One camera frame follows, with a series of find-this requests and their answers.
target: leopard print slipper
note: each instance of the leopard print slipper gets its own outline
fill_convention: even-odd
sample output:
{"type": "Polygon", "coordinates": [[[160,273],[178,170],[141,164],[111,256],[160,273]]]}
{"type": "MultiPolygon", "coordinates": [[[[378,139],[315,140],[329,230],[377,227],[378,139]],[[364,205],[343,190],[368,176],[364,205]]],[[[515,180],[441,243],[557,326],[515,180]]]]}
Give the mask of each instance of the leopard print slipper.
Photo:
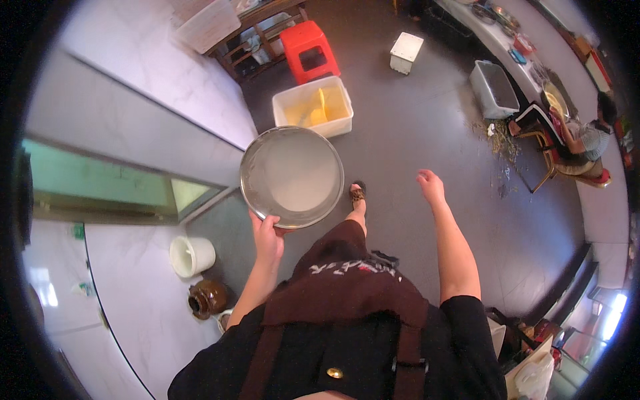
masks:
{"type": "Polygon", "coordinates": [[[353,209],[355,209],[355,202],[366,199],[367,185],[365,185],[365,183],[361,180],[356,180],[352,184],[360,186],[360,189],[351,190],[351,185],[349,185],[349,196],[351,197],[351,205],[353,205],[353,209]]]}

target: brown apron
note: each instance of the brown apron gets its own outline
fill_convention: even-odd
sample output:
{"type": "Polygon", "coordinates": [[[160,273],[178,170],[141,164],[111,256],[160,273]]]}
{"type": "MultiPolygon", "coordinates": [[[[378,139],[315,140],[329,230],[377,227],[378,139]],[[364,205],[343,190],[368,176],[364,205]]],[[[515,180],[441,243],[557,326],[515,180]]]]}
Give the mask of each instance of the brown apron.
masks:
{"type": "MultiPolygon", "coordinates": [[[[249,366],[240,400],[262,398],[286,324],[343,323],[379,311],[395,314],[402,324],[397,343],[393,398],[422,399],[426,364],[420,358],[420,332],[426,324],[429,303],[409,279],[395,270],[379,265],[376,267],[370,262],[305,265],[308,262],[305,259],[313,258],[308,257],[309,254],[322,251],[319,244],[330,242],[335,230],[347,228],[354,232],[358,229],[361,231],[359,226],[353,226],[354,223],[341,223],[316,242],[296,266],[296,279],[292,279],[283,290],[274,292],[267,300],[262,320],[264,330],[249,366]]],[[[357,246],[359,250],[364,247],[364,234],[361,235],[362,245],[357,246]]]]}

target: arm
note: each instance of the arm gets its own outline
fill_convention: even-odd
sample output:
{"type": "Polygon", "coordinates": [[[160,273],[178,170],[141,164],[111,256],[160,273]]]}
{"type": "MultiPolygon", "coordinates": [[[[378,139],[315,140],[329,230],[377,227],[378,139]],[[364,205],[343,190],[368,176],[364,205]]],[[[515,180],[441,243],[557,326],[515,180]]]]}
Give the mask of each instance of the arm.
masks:
{"type": "Polygon", "coordinates": [[[476,260],[447,205],[442,181],[429,170],[420,170],[416,180],[431,206],[436,225],[440,304],[460,295],[480,300],[476,260]]]}
{"type": "Polygon", "coordinates": [[[257,256],[249,279],[229,317],[227,329],[239,324],[246,314],[264,303],[275,289],[280,259],[284,252],[284,235],[290,232],[273,227],[273,224],[280,221],[280,217],[268,216],[261,221],[251,211],[249,211],[249,217],[253,225],[257,256]]]}
{"type": "Polygon", "coordinates": [[[564,122],[564,118],[560,115],[560,113],[558,112],[558,110],[556,110],[555,108],[551,107],[551,109],[549,110],[552,114],[554,114],[556,116],[556,118],[560,121],[561,124],[561,132],[560,135],[562,135],[564,142],[566,143],[566,146],[569,148],[569,151],[571,152],[571,154],[580,154],[580,153],[584,153],[586,151],[586,149],[584,148],[584,143],[582,142],[582,139],[577,138],[574,139],[573,135],[571,134],[571,132],[569,132],[569,129],[566,127],[566,123],[564,122]]]}

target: red plastic stool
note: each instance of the red plastic stool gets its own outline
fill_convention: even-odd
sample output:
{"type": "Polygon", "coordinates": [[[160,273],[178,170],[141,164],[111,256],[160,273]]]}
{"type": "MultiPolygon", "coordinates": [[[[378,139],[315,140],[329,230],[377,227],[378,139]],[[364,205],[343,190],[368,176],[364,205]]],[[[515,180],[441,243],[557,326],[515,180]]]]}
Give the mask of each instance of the red plastic stool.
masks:
{"type": "Polygon", "coordinates": [[[287,56],[287,62],[293,76],[296,77],[298,84],[309,82],[315,77],[333,72],[335,76],[340,76],[338,64],[335,62],[329,42],[324,37],[324,32],[316,25],[314,21],[305,21],[291,28],[287,28],[280,33],[284,54],[287,56]],[[300,54],[307,50],[319,47],[321,54],[324,54],[326,63],[319,67],[305,71],[300,61],[300,54]]]}

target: white liquid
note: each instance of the white liquid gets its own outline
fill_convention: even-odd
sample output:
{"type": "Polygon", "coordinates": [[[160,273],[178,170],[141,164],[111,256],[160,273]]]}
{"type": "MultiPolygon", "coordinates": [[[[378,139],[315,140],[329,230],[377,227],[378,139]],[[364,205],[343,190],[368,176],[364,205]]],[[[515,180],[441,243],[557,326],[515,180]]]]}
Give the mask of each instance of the white liquid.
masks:
{"type": "Polygon", "coordinates": [[[332,192],[338,165],[330,148],[308,136],[270,146],[264,176],[273,198],[290,211],[311,210],[332,192]]]}

